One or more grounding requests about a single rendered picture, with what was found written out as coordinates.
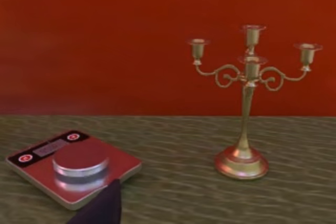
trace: scale platform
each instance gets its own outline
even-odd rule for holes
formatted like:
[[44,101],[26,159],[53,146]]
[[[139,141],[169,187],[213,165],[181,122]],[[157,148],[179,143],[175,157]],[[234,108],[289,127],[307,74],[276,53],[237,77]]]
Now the scale platform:
[[69,210],[80,209],[115,179],[123,182],[141,169],[139,159],[79,131],[30,146],[6,161]]

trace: round gold base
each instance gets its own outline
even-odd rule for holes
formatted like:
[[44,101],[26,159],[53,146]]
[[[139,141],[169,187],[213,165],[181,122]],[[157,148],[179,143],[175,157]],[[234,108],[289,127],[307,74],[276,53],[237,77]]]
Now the round gold base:
[[239,150],[230,146],[215,157],[216,169],[231,178],[235,179],[257,179],[268,172],[268,162],[262,155],[251,148],[251,157],[237,157]]

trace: candle holder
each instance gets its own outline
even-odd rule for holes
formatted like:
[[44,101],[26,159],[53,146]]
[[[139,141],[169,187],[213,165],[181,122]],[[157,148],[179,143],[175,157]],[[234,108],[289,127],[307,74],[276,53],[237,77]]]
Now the candle holder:
[[[245,55],[239,57],[239,61],[244,64],[244,71],[241,72],[234,65],[223,65],[213,72],[202,72],[200,70],[201,58],[203,56],[204,47],[209,43],[205,39],[192,39],[188,43],[192,45],[192,54],[194,57],[194,65],[198,73],[203,76],[214,76],[215,82],[220,88],[228,88],[234,81],[241,81],[243,84],[242,98],[242,118],[241,132],[237,143],[224,149],[215,157],[216,169],[231,178],[235,179],[256,179],[263,177],[268,172],[267,160],[254,148],[250,146],[247,138],[247,122],[250,113],[250,107],[253,97],[253,92],[257,83],[262,83],[269,91],[278,91],[284,80],[300,81],[307,72],[311,71],[310,64],[313,62],[315,51],[321,50],[322,46],[317,44],[296,44],[295,47],[301,51],[301,63],[303,72],[300,77],[290,78],[275,67],[265,67],[260,69],[260,66],[265,64],[267,60],[258,56],[255,53],[255,46],[259,43],[260,31],[264,30],[265,26],[245,25],[246,47]],[[229,74],[220,75],[223,70],[232,69],[236,72],[235,76]],[[277,87],[269,86],[270,82],[275,82],[274,77],[263,78],[264,73],[274,71],[279,74],[280,82]],[[220,82],[220,77],[227,80],[226,84]]]

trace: wooden table surface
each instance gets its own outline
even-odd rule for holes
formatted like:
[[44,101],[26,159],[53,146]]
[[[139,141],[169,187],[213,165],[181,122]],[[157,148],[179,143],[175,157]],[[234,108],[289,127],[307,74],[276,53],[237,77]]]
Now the wooden table surface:
[[[251,144],[270,172],[250,182],[213,166],[239,126],[231,116],[0,116],[0,156],[77,129],[139,157],[141,173],[123,184],[122,224],[335,224],[336,118],[251,118]],[[73,215],[0,163],[1,224]]]

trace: dark purple object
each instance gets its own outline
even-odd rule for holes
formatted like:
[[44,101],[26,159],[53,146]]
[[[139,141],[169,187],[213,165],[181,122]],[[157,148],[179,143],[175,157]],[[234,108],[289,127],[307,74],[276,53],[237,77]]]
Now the dark purple object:
[[118,179],[77,212],[67,224],[120,224],[121,187]]

